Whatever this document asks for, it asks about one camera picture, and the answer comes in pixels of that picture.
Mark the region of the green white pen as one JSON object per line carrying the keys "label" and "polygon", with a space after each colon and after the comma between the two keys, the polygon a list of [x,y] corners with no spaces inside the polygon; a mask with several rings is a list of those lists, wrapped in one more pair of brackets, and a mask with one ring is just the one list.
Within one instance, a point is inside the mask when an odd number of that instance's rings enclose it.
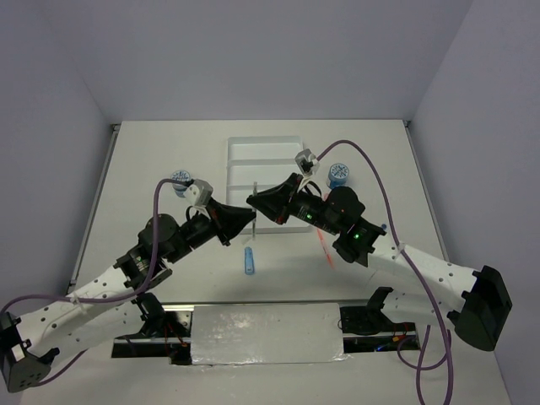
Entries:
{"label": "green white pen", "polygon": [[[257,195],[257,182],[253,182],[253,188],[252,188],[252,194],[251,196]],[[257,236],[257,210],[255,208],[251,208],[253,213],[255,214],[255,218],[251,222],[251,240],[255,240]]]}

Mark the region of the white compartment tray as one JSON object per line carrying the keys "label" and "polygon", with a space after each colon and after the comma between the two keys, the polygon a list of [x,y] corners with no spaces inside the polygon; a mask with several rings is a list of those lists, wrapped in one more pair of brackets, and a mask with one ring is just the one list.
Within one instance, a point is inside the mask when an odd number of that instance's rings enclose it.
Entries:
{"label": "white compartment tray", "polygon": [[298,170],[294,157],[304,144],[299,136],[231,137],[227,149],[226,203],[246,208],[253,192],[275,187]]}

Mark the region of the silver foil covered plate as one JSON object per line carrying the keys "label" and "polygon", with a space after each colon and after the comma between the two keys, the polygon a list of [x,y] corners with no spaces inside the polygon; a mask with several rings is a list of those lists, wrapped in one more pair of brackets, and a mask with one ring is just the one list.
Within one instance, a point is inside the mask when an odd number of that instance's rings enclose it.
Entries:
{"label": "silver foil covered plate", "polygon": [[346,358],[339,307],[324,304],[198,306],[195,365],[314,364]]}

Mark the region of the blue transparent eraser case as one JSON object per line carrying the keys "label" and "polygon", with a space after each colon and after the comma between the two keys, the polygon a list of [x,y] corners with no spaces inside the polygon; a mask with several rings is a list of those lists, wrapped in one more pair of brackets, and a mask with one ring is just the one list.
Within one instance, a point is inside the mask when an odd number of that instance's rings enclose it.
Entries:
{"label": "blue transparent eraser case", "polygon": [[244,271],[246,275],[254,275],[256,272],[253,250],[246,246],[244,250]]}

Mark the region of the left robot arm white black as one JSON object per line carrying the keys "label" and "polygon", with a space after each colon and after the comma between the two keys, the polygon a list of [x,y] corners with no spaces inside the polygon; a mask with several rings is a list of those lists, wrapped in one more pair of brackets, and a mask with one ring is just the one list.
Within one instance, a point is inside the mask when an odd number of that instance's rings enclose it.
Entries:
{"label": "left robot arm white black", "polygon": [[160,334],[165,310],[150,290],[172,274],[169,266],[212,238],[229,245],[255,217],[249,208],[215,200],[184,224],[158,214],[138,234],[138,243],[92,281],[22,316],[3,310],[1,372],[8,391],[42,385],[54,366],[105,340]]}

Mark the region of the blue cleaning putty jar left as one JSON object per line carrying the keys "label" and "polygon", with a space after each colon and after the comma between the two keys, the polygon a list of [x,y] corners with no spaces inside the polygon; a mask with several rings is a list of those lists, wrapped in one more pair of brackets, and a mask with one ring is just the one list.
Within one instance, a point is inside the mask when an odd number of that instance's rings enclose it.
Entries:
{"label": "blue cleaning putty jar left", "polygon": [[187,170],[177,170],[170,175],[172,188],[175,194],[180,197],[185,197],[186,189],[189,187],[189,183],[192,181],[192,176]]}

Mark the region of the orange highlighter pen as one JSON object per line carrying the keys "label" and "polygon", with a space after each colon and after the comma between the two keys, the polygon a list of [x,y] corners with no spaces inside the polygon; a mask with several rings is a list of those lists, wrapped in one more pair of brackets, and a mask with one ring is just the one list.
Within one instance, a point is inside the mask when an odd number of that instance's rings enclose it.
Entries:
{"label": "orange highlighter pen", "polygon": [[323,250],[323,252],[324,252],[324,255],[325,255],[326,259],[327,259],[327,262],[328,262],[330,268],[331,268],[332,270],[335,270],[335,267],[334,267],[334,264],[333,264],[333,260],[332,260],[332,256],[331,256],[331,253],[330,253],[330,251],[329,251],[329,249],[328,249],[328,245],[327,245],[327,243],[326,243],[326,239],[325,239],[325,237],[324,237],[322,231],[321,231],[320,229],[317,228],[317,229],[316,229],[316,233],[317,233],[318,239],[319,239],[319,241],[320,241],[320,243],[321,243],[322,250]]}

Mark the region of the blue cleaning putty jar right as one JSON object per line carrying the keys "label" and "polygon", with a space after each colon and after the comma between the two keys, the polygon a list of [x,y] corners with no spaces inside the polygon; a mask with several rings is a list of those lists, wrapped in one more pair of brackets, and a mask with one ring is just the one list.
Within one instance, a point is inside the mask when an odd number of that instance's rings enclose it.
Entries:
{"label": "blue cleaning putty jar right", "polygon": [[349,178],[349,168],[342,163],[335,163],[330,166],[327,175],[327,186],[334,189],[338,186],[345,186]]}

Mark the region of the aluminium table edge rail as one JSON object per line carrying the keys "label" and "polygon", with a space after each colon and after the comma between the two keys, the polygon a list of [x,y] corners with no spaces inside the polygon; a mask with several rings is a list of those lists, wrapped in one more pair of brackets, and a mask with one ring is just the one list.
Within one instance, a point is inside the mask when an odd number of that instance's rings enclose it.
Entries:
{"label": "aluminium table edge rail", "polygon": [[73,272],[72,272],[71,278],[70,278],[70,280],[68,282],[68,285],[67,285],[66,292],[68,294],[71,293],[72,291],[74,291],[75,286],[76,286],[77,281],[78,281],[80,268],[81,268],[81,265],[82,265],[82,261],[84,259],[84,253],[86,251],[86,246],[88,245],[92,225],[93,225],[93,222],[95,220],[95,215],[97,213],[97,209],[98,209],[99,202],[100,202],[100,196],[101,196],[101,193],[103,191],[103,187],[104,187],[104,184],[105,184],[105,179],[106,179],[107,172],[108,172],[110,164],[111,164],[112,155],[114,153],[114,149],[115,149],[115,146],[116,146],[116,140],[118,138],[121,126],[122,126],[121,123],[116,123],[116,124],[113,124],[111,126],[111,129],[112,129],[111,140],[109,142],[108,149],[107,149],[107,152],[106,152],[105,162],[104,162],[104,164],[102,166],[102,170],[100,172],[100,178],[99,178],[99,181],[98,181],[96,192],[94,194],[94,198],[93,198],[93,202],[92,202],[92,205],[91,205],[89,217],[88,217],[87,223],[85,225],[83,239],[82,239],[81,245],[80,245],[79,250],[78,250],[78,255],[77,255],[76,262],[75,262],[75,265],[74,265],[74,268],[73,268]]}

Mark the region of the blue cleaning putty jar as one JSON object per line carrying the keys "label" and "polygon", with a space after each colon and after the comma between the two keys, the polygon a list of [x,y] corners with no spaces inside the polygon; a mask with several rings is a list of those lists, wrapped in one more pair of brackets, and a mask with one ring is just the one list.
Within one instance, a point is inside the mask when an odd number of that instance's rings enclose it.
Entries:
{"label": "blue cleaning putty jar", "polygon": [[186,189],[189,187],[189,183],[192,181],[192,176],[187,170],[177,170],[170,175],[172,188],[175,194],[180,197],[185,197]]}
{"label": "blue cleaning putty jar", "polygon": [[349,168],[342,163],[335,163],[330,166],[327,175],[327,186],[334,189],[338,186],[345,186],[349,178]]}

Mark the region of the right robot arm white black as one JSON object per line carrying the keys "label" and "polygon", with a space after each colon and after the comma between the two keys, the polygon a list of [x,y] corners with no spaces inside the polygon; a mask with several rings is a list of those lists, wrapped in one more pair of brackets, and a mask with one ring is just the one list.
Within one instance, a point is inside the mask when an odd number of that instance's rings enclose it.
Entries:
{"label": "right robot arm white black", "polygon": [[301,181],[301,175],[293,173],[281,185],[252,194],[246,201],[276,224],[295,217],[335,235],[332,246],[345,262],[428,287],[421,295],[379,287],[366,311],[374,329],[386,330],[393,322],[443,323],[464,343],[483,351],[495,349],[512,309],[498,270],[457,266],[398,244],[363,218],[365,206],[352,188],[338,186],[322,198],[302,190]]}

